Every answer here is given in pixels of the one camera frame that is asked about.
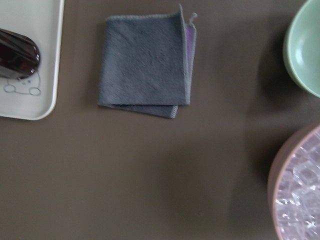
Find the tea bottle taken out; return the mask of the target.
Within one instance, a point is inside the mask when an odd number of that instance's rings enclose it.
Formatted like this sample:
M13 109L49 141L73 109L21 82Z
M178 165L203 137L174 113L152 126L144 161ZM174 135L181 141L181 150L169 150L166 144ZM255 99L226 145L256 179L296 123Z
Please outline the tea bottle taken out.
M41 53L29 37L6 29L0 30L0 76L23 80L38 71Z

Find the dark grey folded cloth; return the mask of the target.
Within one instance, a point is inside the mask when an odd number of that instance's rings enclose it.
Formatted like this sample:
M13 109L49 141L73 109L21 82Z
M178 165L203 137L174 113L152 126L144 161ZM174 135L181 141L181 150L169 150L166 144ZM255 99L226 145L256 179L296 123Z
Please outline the dark grey folded cloth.
M173 119L191 102L197 30L183 9L114 15L105 26L97 103Z

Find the white serving tray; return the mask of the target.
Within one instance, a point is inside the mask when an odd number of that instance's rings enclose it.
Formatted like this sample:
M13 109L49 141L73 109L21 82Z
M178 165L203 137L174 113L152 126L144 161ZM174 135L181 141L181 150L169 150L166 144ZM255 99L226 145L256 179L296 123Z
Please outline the white serving tray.
M0 115L40 120L57 101L63 0L0 2Z

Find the pink bowl with ice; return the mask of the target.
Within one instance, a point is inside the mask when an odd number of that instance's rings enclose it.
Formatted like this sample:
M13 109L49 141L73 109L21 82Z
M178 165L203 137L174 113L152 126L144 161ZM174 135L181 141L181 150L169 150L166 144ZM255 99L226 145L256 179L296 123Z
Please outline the pink bowl with ice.
M277 152L267 195L280 240L320 238L320 123L294 133Z

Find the mint green bowl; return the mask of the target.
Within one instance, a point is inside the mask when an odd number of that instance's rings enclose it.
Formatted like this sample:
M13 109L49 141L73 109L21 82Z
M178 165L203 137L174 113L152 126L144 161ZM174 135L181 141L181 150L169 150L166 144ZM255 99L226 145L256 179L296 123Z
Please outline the mint green bowl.
M307 0L292 19L283 42L283 62L291 79L320 96L320 2Z

